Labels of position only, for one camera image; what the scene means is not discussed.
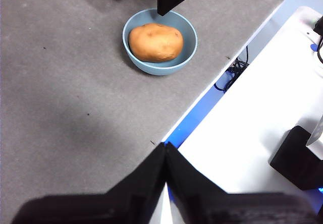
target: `black cable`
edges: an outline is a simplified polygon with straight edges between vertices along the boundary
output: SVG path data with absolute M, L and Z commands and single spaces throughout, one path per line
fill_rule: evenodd
M 323 46 L 323 36 L 321 37 L 321 39 L 320 39 L 320 41 L 319 41 L 319 43 L 317 45 L 317 57 L 321 61 L 321 63 L 323 63 L 323 59 L 322 59 L 321 54 L 320 54 L 319 51 L 321 50 L 322 46 Z
M 238 58 L 235 59 L 233 65 L 227 69 L 227 72 L 233 74 L 233 78 L 226 83 L 223 89 L 219 88 L 217 84 L 214 84 L 214 87 L 219 90 L 223 91 L 224 93 L 233 85 L 234 82 L 239 78 L 239 76 L 243 73 L 243 71 L 249 66 L 249 49 L 248 46 L 246 47 L 246 61 L 239 60 Z

